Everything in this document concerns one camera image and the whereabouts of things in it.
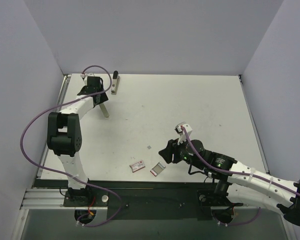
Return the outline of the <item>beige stapler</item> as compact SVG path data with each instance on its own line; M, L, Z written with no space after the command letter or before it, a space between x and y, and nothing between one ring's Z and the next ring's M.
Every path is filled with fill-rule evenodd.
M105 106L104 103L99 104L99 108L104 116L105 119L108 119L110 117L110 114Z

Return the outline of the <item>grey black stapler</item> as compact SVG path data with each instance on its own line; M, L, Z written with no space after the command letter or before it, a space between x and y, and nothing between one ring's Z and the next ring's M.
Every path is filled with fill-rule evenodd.
M115 70L112 75L112 84L111 84L111 89L110 89L112 95L117 94L118 89L119 89L120 79L121 79L121 77L119 75L119 72L117 70Z

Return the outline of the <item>staple box tray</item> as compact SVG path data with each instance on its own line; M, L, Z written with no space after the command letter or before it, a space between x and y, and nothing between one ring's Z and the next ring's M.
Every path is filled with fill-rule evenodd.
M164 169L166 168L166 166L164 164L162 164L161 162L158 162L151 170L150 173L157 177Z

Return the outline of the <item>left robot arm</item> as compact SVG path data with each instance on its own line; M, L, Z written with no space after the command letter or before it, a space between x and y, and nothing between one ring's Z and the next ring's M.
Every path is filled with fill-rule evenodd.
M96 106L100 107L106 119L110 117L104 104L109 98L104 92L103 79L88 76L76 100L65 109L48 115L47 146L61 161L67 173L69 198L87 206L93 200L93 193L91 187L86 185L89 178L84 172L79 154L83 144L80 120Z

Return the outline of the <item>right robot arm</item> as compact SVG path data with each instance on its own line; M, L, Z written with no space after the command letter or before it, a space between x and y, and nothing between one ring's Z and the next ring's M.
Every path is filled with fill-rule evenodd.
M207 150L200 140L169 140L158 154L167 164L186 162L218 180L214 201L265 208L300 227L300 180L278 178L249 167L234 158Z

